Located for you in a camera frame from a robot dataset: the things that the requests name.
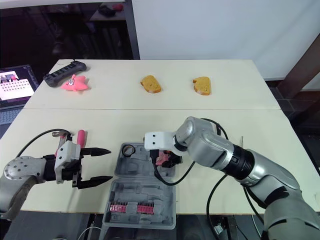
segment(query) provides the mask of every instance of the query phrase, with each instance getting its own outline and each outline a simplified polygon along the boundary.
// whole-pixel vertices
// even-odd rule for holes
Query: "floor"
[[[306,110],[315,102],[315,100],[307,99],[286,99],[282,97],[281,93],[276,87],[269,87],[269,89],[289,120]]]
[[[94,226],[101,227],[102,214],[95,217]],[[90,214],[32,212],[21,211],[11,224],[4,240],[29,239],[66,239],[76,240],[88,226]],[[254,216],[260,232],[262,223]],[[259,240],[250,215],[235,215],[237,226],[249,240]],[[97,240],[99,230],[94,229],[82,239]],[[220,240],[228,240],[227,232],[219,235]],[[110,228],[105,240],[212,240],[213,235],[208,226],[205,215],[177,215],[176,227],[173,230],[137,229],[137,228]],[[245,237],[237,230],[237,240]]]
[[[299,113],[305,111],[313,103],[316,102],[316,99],[285,99],[282,97],[281,93],[276,87],[269,87],[274,98],[280,105],[283,113],[288,117],[289,120],[292,120]],[[316,167],[320,175],[320,135],[319,132],[301,132],[298,131],[294,126],[293,129],[296,131],[297,136],[299,137],[303,147],[308,153],[312,163]],[[301,124],[301,127],[312,127],[313,129],[320,129],[320,112],[316,113],[313,117],[308,119],[306,122]]]

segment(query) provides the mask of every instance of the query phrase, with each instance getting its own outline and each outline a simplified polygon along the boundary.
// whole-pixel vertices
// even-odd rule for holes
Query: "bread slice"
[[[207,76],[200,76],[193,79],[194,90],[201,95],[210,95],[211,93],[211,83],[210,78]]]
[[[144,77],[140,83],[148,93],[156,94],[161,92],[160,84],[158,83],[157,79],[152,75]]]

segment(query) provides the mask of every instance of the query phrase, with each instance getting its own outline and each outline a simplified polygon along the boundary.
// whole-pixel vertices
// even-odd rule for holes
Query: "pink toy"
[[[81,91],[88,89],[88,86],[85,84],[85,76],[76,76],[72,75],[71,79],[64,83],[61,88],[69,91]]]

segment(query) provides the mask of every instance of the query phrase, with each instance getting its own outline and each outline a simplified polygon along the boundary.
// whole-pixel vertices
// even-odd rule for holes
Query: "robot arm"
[[[81,148],[71,136],[60,138],[55,155],[42,158],[19,156],[4,168],[0,178],[0,218],[12,221],[19,213],[30,189],[35,184],[56,181],[62,184],[72,180],[72,187],[91,188],[110,180],[111,176],[96,176],[82,181],[81,160],[84,155],[101,156],[111,153],[103,148]]]
[[[269,239],[319,239],[320,219],[303,200],[294,176],[259,153],[217,135],[209,121],[188,117],[176,132],[148,132],[144,147],[151,156],[157,150],[188,154],[196,163],[234,177],[266,209],[264,231]]]

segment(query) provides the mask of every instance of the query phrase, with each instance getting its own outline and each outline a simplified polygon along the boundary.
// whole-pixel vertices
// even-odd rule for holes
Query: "white table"
[[[298,180],[305,201],[320,211],[320,177],[306,151],[278,109],[251,110],[105,110],[105,109],[23,109],[0,140],[0,169],[12,160],[35,135],[52,128],[64,128],[76,133],[88,132],[86,147],[101,147],[112,154],[86,156],[82,175],[113,176],[120,145],[123,142],[142,142],[145,132],[175,131],[188,116],[210,118],[219,122],[230,140],[244,148],[253,149],[288,169]],[[50,134],[35,141],[24,156],[42,157],[53,154],[58,139]],[[188,157],[177,166],[175,180],[191,164]],[[177,214],[204,214],[208,195],[222,172],[194,166],[189,175],[176,186]],[[35,185],[22,209],[48,212],[103,213],[112,180],[93,188],[78,190],[71,182],[46,182]],[[212,214],[252,214],[242,187],[227,177],[214,194]]]
[[[72,60],[59,60],[54,72]],[[247,110],[280,109],[251,60],[80,60],[91,88],[72,92],[44,81],[26,109]],[[151,94],[140,81],[154,75],[163,91]],[[207,76],[212,94],[194,91],[192,80]]]

